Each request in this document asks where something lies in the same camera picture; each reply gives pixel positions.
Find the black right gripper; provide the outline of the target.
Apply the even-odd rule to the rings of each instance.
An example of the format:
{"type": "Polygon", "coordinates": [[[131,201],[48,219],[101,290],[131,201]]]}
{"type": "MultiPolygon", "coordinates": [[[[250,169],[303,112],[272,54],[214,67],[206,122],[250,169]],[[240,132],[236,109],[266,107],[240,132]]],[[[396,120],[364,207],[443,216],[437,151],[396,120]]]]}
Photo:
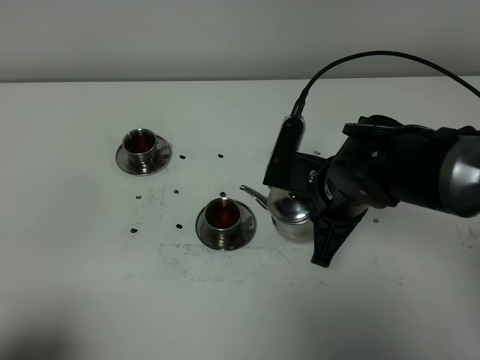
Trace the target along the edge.
{"type": "Polygon", "coordinates": [[[384,209],[399,203],[385,185],[385,151],[393,129],[399,126],[399,121],[384,115],[362,116],[344,125],[347,139],[325,173],[324,190],[331,199],[313,220],[313,264],[330,266],[369,207],[384,209]]]}

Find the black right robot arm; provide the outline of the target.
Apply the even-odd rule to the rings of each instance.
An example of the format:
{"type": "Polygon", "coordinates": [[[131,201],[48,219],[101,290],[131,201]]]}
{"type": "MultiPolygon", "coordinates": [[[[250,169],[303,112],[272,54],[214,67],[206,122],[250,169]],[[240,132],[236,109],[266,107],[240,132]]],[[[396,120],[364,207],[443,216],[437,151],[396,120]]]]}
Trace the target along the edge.
{"type": "Polygon", "coordinates": [[[346,124],[322,171],[326,205],[314,220],[311,262],[330,263],[369,208],[409,203],[462,218],[479,214],[479,131],[401,124],[384,115],[346,124]]]}

